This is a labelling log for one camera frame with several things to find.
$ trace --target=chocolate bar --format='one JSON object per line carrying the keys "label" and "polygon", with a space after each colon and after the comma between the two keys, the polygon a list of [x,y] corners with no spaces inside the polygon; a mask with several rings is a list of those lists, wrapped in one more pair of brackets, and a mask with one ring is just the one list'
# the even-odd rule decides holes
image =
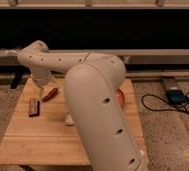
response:
{"label": "chocolate bar", "polygon": [[29,117],[35,117],[39,115],[40,115],[40,102],[35,98],[31,98],[29,100]]}

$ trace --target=screw hole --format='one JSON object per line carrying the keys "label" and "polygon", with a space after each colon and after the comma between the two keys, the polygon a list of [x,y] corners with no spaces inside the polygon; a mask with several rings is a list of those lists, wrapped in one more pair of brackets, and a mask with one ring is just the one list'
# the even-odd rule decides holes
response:
{"label": "screw hole", "polygon": [[109,103],[109,102],[110,102],[110,99],[109,99],[109,98],[106,98],[106,99],[104,99],[104,100],[102,101],[103,104],[107,104],[107,103]]}
{"label": "screw hole", "polygon": [[132,165],[134,162],[135,162],[135,159],[134,159],[134,158],[131,159],[131,160],[129,161],[129,163],[128,163],[128,166]]}
{"label": "screw hole", "polygon": [[123,132],[123,129],[118,129],[117,132],[116,132],[116,135],[119,135]]}

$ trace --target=speckled floor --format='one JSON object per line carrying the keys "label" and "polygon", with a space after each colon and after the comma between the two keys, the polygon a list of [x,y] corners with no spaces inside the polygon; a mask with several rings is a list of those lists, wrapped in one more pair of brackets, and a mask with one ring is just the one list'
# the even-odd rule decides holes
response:
{"label": "speckled floor", "polygon": [[[9,123],[12,111],[21,94],[24,84],[15,90],[10,89],[13,76],[0,75],[0,142]],[[180,87],[187,91],[189,80],[179,82]],[[142,127],[149,155],[149,169],[151,171],[188,171],[189,170],[189,117],[176,112],[150,112],[145,109],[140,99],[146,93],[153,93],[164,97],[159,81],[134,81],[133,82]],[[161,109],[166,106],[155,99],[150,99],[147,104]],[[90,168],[73,167],[33,167],[37,171],[91,171]],[[17,166],[0,166],[0,171],[21,171]]]}

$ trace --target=table leg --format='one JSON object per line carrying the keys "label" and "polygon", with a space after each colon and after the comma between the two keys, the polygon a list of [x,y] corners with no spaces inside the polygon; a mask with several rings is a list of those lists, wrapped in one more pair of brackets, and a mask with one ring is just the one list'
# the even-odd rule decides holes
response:
{"label": "table leg", "polygon": [[35,171],[32,167],[29,165],[19,165],[20,168],[24,169],[25,171]]}

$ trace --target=wooden table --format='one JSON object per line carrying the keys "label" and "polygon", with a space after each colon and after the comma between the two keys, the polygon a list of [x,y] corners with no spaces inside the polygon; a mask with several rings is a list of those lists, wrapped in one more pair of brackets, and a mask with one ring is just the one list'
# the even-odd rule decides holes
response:
{"label": "wooden table", "polygon": [[[56,79],[62,87],[63,79]],[[90,165],[74,126],[65,126],[68,109],[63,91],[49,102],[41,103],[40,116],[28,117],[29,99],[33,97],[33,83],[28,79],[0,145],[0,165]],[[50,83],[44,94],[52,88]],[[124,112],[140,149],[146,154],[140,118],[131,81],[121,86],[126,98]]]}

